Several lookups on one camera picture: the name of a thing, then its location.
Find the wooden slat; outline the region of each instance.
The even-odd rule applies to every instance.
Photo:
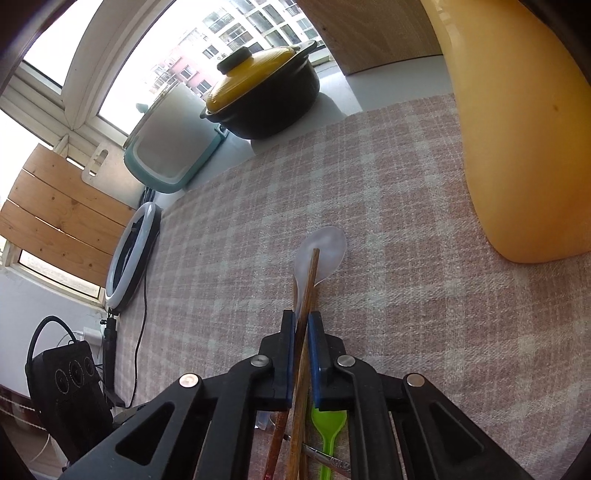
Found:
[[[76,277],[104,287],[111,256],[35,218],[10,200],[0,210],[0,235]]]
[[[79,168],[43,145],[35,147],[22,169],[120,225],[134,214],[133,208],[84,183]]]
[[[124,227],[21,170],[8,199],[81,242],[113,255]]]

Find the pink checkered tablecloth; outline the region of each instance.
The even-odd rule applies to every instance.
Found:
[[[591,430],[591,255],[518,265],[496,253],[467,192],[452,95],[357,113],[170,207],[148,267],[135,402],[255,354],[291,307],[297,247],[324,225],[349,244],[321,286],[327,332],[378,372],[422,372],[532,476],[559,478]],[[138,294],[119,322],[126,401],[143,312]],[[256,434],[252,479],[268,439]]]

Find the white countertop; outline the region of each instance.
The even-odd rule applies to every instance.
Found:
[[[294,125],[265,140],[249,141],[228,134],[225,142],[185,189],[170,194],[157,193],[156,203],[166,208],[186,191],[203,185],[253,155],[317,128],[339,122],[353,113],[452,91],[452,82],[443,56],[391,63],[348,77],[334,63],[324,68],[320,66],[318,71],[320,94],[310,111]]]

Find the apartment building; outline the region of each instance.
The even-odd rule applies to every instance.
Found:
[[[185,83],[202,96],[221,77],[216,65],[240,47],[251,52],[316,40],[324,42],[293,0],[220,0],[204,11],[166,59],[156,64],[146,83],[158,93]]]

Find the black pot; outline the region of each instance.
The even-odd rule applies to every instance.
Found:
[[[247,140],[260,140],[286,129],[312,107],[320,91],[318,75],[308,60],[316,45],[313,40],[296,46],[299,51],[273,74],[215,113],[204,108],[201,118],[220,123]],[[241,50],[224,61],[233,56],[240,59],[246,54],[239,54]]]

